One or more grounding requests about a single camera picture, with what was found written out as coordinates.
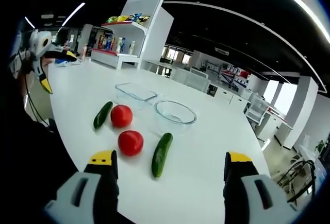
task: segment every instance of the green cucumber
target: green cucumber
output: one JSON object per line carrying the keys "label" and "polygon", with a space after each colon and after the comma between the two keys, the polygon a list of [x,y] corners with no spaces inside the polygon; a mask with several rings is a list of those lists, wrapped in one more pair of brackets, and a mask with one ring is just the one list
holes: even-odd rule
{"label": "green cucumber", "polygon": [[173,135],[171,133],[165,133],[158,142],[151,164],[151,171],[155,178],[159,178],[163,172],[167,152],[172,141]]}
{"label": "green cucumber", "polygon": [[95,130],[97,130],[98,128],[100,128],[102,126],[102,124],[104,123],[105,119],[107,118],[107,116],[112,108],[112,105],[113,105],[112,101],[109,101],[98,112],[98,114],[96,115],[94,122],[93,122]]}

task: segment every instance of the shelf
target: shelf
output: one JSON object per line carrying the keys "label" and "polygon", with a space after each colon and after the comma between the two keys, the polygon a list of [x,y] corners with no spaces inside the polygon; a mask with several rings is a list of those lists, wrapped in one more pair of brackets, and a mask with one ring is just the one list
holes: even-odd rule
{"label": "shelf", "polygon": [[104,50],[104,49],[92,49],[93,51],[96,51],[98,53],[105,53],[105,54],[109,54],[111,56],[118,56],[118,57],[138,57],[136,55],[131,55],[131,54],[124,54],[124,53],[116,53],[114,51],[111,50]]}
{"label": "shelf", "polygon": [[143,31],[144,35],[146,35],[147,32],[147,28],[132,21],[104,23],[102,27],[111,29],[113,33],[117,32],[119,29],[140,29]]}

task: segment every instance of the red tomato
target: red tomato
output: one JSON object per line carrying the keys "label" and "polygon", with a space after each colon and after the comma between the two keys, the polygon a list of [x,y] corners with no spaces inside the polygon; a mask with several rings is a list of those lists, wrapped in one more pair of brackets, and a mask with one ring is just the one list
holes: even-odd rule
{"label": "red tomato", "polygon": [[117,105],[111,110],[112,125],[117,128],[129,126],[133,120],[132,110],[125,105]]}
{"label": "red tomato", "polygon": [[143,136],[137,131],[124,131],[118,137],[118,146],[124,155],[136,156],[142,150]]}

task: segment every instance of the white countertop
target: white countertop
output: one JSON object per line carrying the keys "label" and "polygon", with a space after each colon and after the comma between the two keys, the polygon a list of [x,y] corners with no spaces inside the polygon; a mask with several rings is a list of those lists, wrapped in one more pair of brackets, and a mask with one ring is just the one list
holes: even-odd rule
{"label": "white countertop", "polygon": [[[118,211],[138,224],[224,223],[223,172],[225,153],[245,153],[260,174],[269,176],[258,140],[243,113],[234,112],[213,97],[145,70],[115,70],[95,62],[50,65],[51,103],[64,145],[79,170],[96,152],[118,151]],[[126,158],[119,152],[118,135],[107,120],[95,132],[93,119],[109,100],[115,84],[134,82],[165,99],[179,101],[197,114],[189,132],[175,135],[161,178],[151,176],[151,159],[162,135],[154,109],[134,111],[130,129],[144,137],[142,152]]]}

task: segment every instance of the black ceiling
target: black ceiling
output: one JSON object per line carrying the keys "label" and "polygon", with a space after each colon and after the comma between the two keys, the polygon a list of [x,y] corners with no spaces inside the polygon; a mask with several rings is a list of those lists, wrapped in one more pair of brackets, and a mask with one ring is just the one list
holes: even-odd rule
{"label": "black ceiling", "polygon": [[[330,91],[330,44],[327,43],[309,16],[292,0],[165,0],[199,2],[226,8],[246,15],[281,35],[299,52],[320,75]],[[320,0],[329,15],[330,0]],[[82,27],[85,23],[99,26],[108,17],[119,15],[126,0],[38,0],[26,16],[37,27],[45,23],[60,26],[81,2],[85,6],[66,24]],[[167,43],[199,50],[232,62],[252,72],[299,72],[319,81],[310,67],[282,40],[264,28],[239,16],[217,9],[187,4],[162,5],[174,17]],[[41,19],[52,13],[54,18]],[[228,50],[229,56],[215,51]],[[297,78],[289,78],[293,83]]]}

